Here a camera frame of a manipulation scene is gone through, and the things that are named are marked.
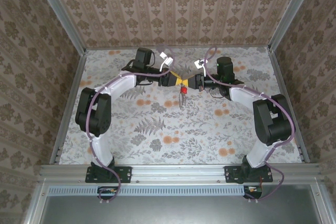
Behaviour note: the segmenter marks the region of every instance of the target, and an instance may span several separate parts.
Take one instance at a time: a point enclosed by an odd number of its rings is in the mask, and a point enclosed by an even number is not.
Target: white cable clip
[[[173,58],[169,57],[164,52],[160,53],[160,57],[163,59],[163,62],[160,66],[160,72],[161,72],[164,64],[166,64],[168,67],[172,64]]]
[[[195,63],[195,66],[197,67],[197,69],[203,68],[204,77],[206,77],[206,71],[205,71],[205,67],[204,67],[204,60],[197,60],[194,63]]]

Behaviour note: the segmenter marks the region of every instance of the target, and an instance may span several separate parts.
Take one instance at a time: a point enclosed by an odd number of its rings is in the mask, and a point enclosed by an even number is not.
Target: yellow object
[[[175,77],[177,78],[177,79],[176,79],[176,84],[175,84],[175,85],[183,84],[183,85],[185,85],[185,86],[188,87],[188,79],[186,79],[186,80],[182,80],[181,77],[180,77],[177,73],[175,73],[175,72],[173,72],[173,71],[170,71],[170,73],[171,73],[173,76],[175,76]]]
[[[188,79],[186,79],[186,80],[182,80],[182,79],[178,78],[178,79],[176,80],[176,85],[180,85],[180,84],[183,84],[183,85],[185,85],[186,87],[188,87]]]

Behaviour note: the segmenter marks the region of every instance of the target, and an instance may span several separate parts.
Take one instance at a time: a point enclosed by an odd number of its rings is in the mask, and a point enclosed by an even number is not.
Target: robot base
[[[243,163],[239,166],[225,166],[225,180],[227,183],[260,183],[273,182],[271,169],[264,165],[259,168],[252,168],[246,159],[243,158]]]
[[[114,170],[120,177],[122,183],[130,183],[132,178],[131,166],[114,166],[114,158],[108,166]],[[86,183],[118,183],[117,178],[108,170],[91,162],[85,177]]]

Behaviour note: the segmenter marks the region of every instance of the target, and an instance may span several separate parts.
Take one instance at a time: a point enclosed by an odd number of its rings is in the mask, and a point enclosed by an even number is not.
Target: metal plate
[[[113,169],[119,176],[122,183],[130,183],[131,177],[132,177],[132,167],[131,166],[116,166]],[[95,174],[92,172],[93,168],[92,166],[88,167],[85,177],[86,183],[118,183],[118,180],[115,176],[113,176],[111,179],[98,179]]]
[[[257,177],[249,177],[249,178],[242,178],[240,172],[242,167],[240,165],[237,166],[225,166],[225,180],[227,183],[271,183],[273,182],[272,172],[271,169],[267,166],[257,168],[258,169],[258,176]]]

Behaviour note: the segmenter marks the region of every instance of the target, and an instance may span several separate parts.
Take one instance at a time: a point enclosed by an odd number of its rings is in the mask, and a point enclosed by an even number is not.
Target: vent slot
[[[48,196],[97,196],[98,186],[50,186]],[[124,186],[119,196],[242,196],[244,186]]]

